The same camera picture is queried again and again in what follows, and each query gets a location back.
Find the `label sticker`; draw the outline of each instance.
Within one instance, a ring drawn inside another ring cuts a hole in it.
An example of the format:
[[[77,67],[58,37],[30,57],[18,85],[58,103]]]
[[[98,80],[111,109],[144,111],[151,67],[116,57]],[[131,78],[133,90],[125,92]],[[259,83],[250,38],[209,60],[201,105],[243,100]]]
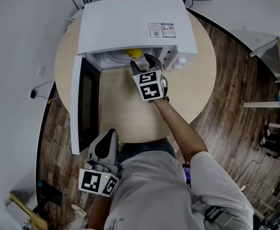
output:
[[[161,25],[161,23],[149,23],[151,37],[163,37]]]
[[[163,37],[176,37],[172,23],[161,23]]]

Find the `wooden floor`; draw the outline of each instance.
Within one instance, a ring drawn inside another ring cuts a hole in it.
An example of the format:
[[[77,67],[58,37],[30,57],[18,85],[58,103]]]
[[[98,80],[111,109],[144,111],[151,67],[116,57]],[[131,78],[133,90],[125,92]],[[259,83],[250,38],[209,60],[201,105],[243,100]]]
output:
[[[204,139],[209,152],[241,187],[251,204],[264,213],[258,200],[273,207],[278,198],[270,192],[280,182],[280,161],[264,156],[266,149],[259,145],[265,123],[276,122],[279,110],[274,108],[244,108],[243,102],[274,101],[278,86],[266,67],[248,56],[248,52],[212,25],[200,20],[213,43],[217,58],[217,78],[213,93],[202,113],[191,123]],[[183,161],[173,137],[168,138]],[[78,190],[79,169],[83,166],[86,150],[80,156],[70,151],[70,115],[60,98],[53,100],[43,135],[39,178],[63,193],[62,206],[48,203],[45,218],[63,228],[73,219],[72,203],[90,212],[93,195]],[[237,181],[251,162],[255,162]]]

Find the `white shirt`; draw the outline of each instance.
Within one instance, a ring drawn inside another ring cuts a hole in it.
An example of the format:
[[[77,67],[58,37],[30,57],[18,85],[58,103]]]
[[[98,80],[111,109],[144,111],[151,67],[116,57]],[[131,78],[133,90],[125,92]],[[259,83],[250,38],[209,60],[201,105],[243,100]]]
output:
[[[190,161],[191,189],[182,165],[164,151],[122,163],[104,230],[203,230],[204,216],[191,210],[192,196],[220,206],[253,229],[253,208],[237,184],[207,152]]]

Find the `white wall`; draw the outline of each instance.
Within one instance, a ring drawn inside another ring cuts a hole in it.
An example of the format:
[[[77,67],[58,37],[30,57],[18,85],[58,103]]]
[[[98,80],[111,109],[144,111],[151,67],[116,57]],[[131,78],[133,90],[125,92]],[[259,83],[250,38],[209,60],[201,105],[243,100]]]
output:
[[[46,100],[30,100],[29,94],[33,87],[54,78],[56,50],[73,12],[71,0],[0,0],[1,230],[12,229],[4,210],[9,192],[35,191]],[[43,77],[37,76],[40,65],[46,67]],[[38,94],[48,97],[51,86],[44,85]]]
[[[194,1],[191,10],[230,31],[253,50],[280,36],[280,0]]]

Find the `jeans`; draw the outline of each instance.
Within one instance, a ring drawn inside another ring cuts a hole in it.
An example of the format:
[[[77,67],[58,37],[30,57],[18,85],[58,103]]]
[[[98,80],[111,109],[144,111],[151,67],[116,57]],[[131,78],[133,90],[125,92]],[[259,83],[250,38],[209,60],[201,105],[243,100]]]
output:
[[[171,144],[168,142],[167,138],[163,138],[145,143],[126,143],[121,148],[117,161],[122,163],[126,159],[146,151],[165,151],[175,158],[175,153]]]

